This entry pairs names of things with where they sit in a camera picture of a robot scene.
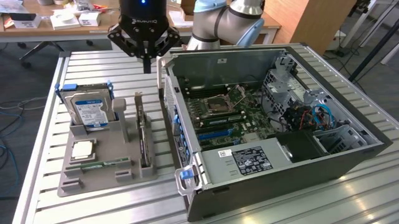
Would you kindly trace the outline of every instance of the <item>paper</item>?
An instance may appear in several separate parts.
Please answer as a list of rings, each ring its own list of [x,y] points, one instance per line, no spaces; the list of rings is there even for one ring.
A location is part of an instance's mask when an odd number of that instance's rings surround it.
[[[180,11],[169,11],[169,16],[175,27],[192,27],[192,21],[184,21]]]
[[[0,0],[0,13],[29,13],[21,4],[22,1]]]

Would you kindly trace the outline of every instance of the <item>hard drive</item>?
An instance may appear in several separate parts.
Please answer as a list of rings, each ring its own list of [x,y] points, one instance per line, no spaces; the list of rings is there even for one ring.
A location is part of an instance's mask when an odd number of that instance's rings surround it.
[[[56,93],[62,100],[70,115],[73,125],[84,125],[88,131],[108,127],[108,122],[116,120],[112,111],[112,84],[77,85],[65,84]]]

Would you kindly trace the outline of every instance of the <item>aluminum profile table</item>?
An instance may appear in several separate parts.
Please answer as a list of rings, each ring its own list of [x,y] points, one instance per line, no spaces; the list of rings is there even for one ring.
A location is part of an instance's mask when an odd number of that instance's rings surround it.
[[[393,141],[375,158],[340,179],[231,211],[196,224],[299,223],[360,224],[399,222],[399,123],[305,46],[291,47],[329,81],[371,122]],[[152,118],[159,178],[155,181],[68,197],[57,197],[69,115],[49,90],[44,116],[28,166],[13,223],[187,223],[185,207],[173,179],[171,148],[161,116],[156,67],[143,74],[141,64],[117,51],[72,52],[61,57],[52,85],[112,81],[114,96],[127,100],[135,116],[133,94],[143,92]],[[307,77],[300,70],[299,76]],[[308,78],[304,83],[316,85]]]

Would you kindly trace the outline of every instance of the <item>chair wheel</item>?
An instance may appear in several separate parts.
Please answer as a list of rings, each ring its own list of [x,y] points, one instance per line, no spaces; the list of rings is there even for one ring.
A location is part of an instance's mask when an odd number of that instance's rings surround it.
[[[86,44],[88,46],[92,46],[92,45],[93,45],[93,42],[92,42],[92,41],[85,41],[85,44]]]
[[[21,62],[20,65],[21,65],[25,69],[28,69],[28,68],[32,67],[32,64],[30,64],[29,62]]]
[[[26,44],[25,43],[17,43],[18,48],[25,49],[26,48]]]

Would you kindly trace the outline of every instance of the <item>cardboard box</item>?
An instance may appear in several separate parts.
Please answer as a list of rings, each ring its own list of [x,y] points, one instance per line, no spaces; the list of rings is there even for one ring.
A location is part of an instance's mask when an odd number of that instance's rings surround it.
[[[78,23],[81,26],[97,27],[100,25],[100,13],[81,13]]]
[[[16,28],[37,28],[41,18],[30,13],[10,13],[9,17]]]
[[[180,12],[184,21],[193,21],[195,0],[181,0]]]

